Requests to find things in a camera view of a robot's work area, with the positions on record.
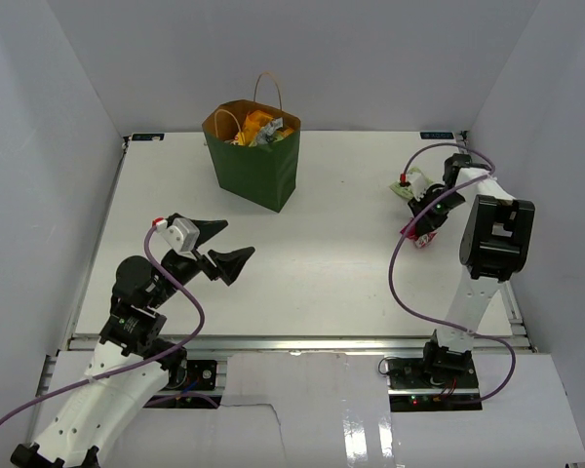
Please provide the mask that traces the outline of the pink candy packet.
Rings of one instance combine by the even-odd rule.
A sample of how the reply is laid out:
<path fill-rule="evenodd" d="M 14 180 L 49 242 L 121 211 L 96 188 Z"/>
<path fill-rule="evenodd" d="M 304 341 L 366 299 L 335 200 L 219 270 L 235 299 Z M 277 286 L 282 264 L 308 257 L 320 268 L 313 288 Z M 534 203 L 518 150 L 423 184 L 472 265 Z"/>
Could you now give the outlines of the pink candy packet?
<path fill-rule="evenodd" d="M 428 230 L 423 221 L 419 221 L 408 231 L 407 239 L 410 240 L 417 249 L 423 249 L 428 246 L 438 234 L 438 230 Z"/>

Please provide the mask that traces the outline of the grey snack packet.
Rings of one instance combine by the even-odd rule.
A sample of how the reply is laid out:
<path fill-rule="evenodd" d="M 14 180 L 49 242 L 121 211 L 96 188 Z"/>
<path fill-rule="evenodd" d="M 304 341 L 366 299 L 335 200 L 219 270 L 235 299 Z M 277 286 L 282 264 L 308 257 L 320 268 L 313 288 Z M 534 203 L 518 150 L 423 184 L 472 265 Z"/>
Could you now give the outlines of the grey snack packet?
<path fill-rule="evenodd" d="M 283 128 L 282 117 L 274 118 L 264 125 L 253 139 L 254 145 L 265 145 L 275 141 L 277 133 Z"/>

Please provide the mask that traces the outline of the orange candy bag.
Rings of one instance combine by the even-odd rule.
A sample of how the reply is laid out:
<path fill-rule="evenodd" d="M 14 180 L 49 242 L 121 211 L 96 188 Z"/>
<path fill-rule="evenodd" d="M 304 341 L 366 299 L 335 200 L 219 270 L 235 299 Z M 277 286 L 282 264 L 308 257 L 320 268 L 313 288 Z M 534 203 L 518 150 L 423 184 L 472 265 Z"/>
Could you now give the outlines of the orange candy bag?
<path fill-rule="evenodd" d="M 241 127 L 241 131 L 230 140 L 230 143 L 248 147 L 258 146 L 253 144 L 256 133 L 274 118 L 275 117 L 272 115 L 261 110 L 256 110 L 249 113 L 245 118 L 243 126 Z M 281 141 L 290 136 L 292 133 L 293 129 L 283 124 L 283 128 L 277 133 L 276 139 L 272 143 Z"/>

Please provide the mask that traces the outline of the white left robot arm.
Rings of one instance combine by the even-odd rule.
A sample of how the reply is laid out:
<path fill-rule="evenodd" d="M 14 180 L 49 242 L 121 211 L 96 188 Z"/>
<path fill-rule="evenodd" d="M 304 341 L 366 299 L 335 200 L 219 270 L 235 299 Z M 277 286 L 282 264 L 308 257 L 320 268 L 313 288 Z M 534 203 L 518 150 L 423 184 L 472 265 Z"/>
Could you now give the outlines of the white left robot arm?
<path fill-rule="evenodd" d="M 69 388 L 58 414 L 29 444 L 18 445 L 15 467 L 100 467 L 140 410 L 187 375 L 184 342 L 161 338 L 167 319 L 159 308 L 176 293 L 191 303 L 187 284 L 199 274 L 232 285 L 253 247 L 230 253 L 198 249 L 227 227 L 225 220 L 159 217 L 143 242 L 144 253 L 117 267 L 109 315 L 81 382 Z"/>

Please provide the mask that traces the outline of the green paper bag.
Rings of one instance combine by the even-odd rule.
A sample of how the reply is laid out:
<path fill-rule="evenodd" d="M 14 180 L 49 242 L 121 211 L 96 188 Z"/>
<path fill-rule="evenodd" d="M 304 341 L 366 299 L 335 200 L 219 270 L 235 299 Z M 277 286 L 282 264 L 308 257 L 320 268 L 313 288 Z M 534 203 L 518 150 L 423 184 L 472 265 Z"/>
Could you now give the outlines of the green paper bag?
<path fill-rule="evenodd" d="M 241 131 L 246 116 L 256 110 L 293 129 L 287 138 L 255 147 L 234 145 L 230 140 Z M 219 105 L 202 124 L 219 187 L 278 213 L 296 188 L 301 121 L 276 106 L 251 99 L 237 99 Z"/>

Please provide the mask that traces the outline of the blue label right corner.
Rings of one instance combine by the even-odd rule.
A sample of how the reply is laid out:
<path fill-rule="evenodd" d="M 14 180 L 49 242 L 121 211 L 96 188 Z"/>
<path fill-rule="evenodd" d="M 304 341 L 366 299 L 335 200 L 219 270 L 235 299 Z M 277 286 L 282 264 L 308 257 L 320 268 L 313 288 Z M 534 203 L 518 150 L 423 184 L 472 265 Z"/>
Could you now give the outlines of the blue label right corner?
<path fill-rule="evenodd" d="M 450 140 L 454 139 L 452 132 L 420 132 L 420 138 L 423 140 Z"/>

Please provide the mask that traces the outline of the blue label corner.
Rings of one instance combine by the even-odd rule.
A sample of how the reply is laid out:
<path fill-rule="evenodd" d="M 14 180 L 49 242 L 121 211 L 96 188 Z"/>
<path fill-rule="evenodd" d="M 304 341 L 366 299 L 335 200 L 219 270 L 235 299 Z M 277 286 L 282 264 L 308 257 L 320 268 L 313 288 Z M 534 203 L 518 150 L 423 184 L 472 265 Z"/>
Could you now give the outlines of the blue label corner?
<path fill-rule="evenodd" d="M 450 140 L 454 139 L 452 132 L 420 132 L 420 138 L 423 140 Z"/>
<path fill-rule="evenodd" d="M 131 135 L 131 141 L 162 141 L 164 138 L 164 133 L 138 133 Z"/>

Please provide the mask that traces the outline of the blue label left corner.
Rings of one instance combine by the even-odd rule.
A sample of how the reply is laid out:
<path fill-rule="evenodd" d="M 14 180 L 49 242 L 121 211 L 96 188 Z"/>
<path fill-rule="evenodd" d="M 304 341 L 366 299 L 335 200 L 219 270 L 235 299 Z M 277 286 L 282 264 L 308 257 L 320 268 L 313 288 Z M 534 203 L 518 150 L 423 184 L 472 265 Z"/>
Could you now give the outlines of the blue label left corner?
<path fill-rule="evenodd" d="M 131 135 L 131 141 L 162 141 L 164 138 L 164 133 L 138 133 Z"/>

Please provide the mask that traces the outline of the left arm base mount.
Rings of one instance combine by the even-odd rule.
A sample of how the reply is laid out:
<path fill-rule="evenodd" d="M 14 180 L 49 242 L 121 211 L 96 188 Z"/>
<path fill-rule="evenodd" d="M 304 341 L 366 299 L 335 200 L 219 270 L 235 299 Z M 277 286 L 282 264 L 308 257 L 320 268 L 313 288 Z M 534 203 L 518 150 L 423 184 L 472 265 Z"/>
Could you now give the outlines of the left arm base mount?
<path fill-rule="evenodd" d="M 216 360 L 188 360 L 170 377 L 167 391 L 175 393 L 197 392 L 207 395 L 215 390 L 217 376 Z M 168 402 L 175 409 L 212 409 L 213 406 L 197 397 L 179 397 Z"/>

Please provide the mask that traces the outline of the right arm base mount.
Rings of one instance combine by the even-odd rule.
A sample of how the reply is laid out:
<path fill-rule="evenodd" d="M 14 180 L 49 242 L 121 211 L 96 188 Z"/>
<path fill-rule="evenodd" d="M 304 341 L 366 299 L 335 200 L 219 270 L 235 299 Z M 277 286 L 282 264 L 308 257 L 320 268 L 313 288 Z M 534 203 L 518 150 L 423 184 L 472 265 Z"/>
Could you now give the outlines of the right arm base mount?
<path fill-rule="evenodd" d="M 470 351 L 450 351 L 430 340 L 420 357 L 384 357 L 379 361 L 377 370 L 387 380 L 389 405 L 393 413 L 475 411 L 483 408 Z"/>

